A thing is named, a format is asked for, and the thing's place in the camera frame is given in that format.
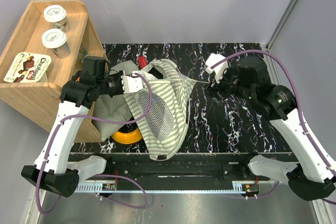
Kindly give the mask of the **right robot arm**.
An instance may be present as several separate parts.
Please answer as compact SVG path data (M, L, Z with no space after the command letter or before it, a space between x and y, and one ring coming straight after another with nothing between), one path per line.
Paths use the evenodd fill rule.
M306 201L330 196L335 191L335 160L310 132L296 96L287 87L272 83L266 63L251 56L231 64L222 55L210 54L205 66L214 76L207 88L213 99L227 94L248 101L281 134L298 160L283 162L250 154L238 168L240 176L274 179Z

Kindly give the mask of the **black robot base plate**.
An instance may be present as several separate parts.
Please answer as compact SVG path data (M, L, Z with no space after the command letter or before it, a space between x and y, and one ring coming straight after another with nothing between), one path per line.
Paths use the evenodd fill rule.
M215 191L231 189L233 181L258 179L247 167L248 154L178 153L167 161L148 154L100 153L106 174L128 177L146 191Z

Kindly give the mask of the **striped green pet tent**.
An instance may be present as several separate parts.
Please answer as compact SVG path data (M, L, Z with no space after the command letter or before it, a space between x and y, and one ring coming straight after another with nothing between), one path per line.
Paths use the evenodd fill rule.
M177 65L168 59L155 59L139 71L148 85L137 93L125 94L125 101L136 119L149 157L166 161L180 149L188 130L187 118L190 95L196 83L171 80L176 77Z

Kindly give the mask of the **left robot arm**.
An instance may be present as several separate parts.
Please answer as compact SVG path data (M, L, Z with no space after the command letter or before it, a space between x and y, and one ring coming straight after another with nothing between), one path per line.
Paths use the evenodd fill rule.
M124 93L123 70L109 70L107 60L88 56L83 60L81 70L63 86L55 122L43 150L33 165L25 165L21 176L36 187L70 197L79 183L98 175L109 179L114 167L99 156L93 155L79 162L68 164L71 146L92 105L101 95Z

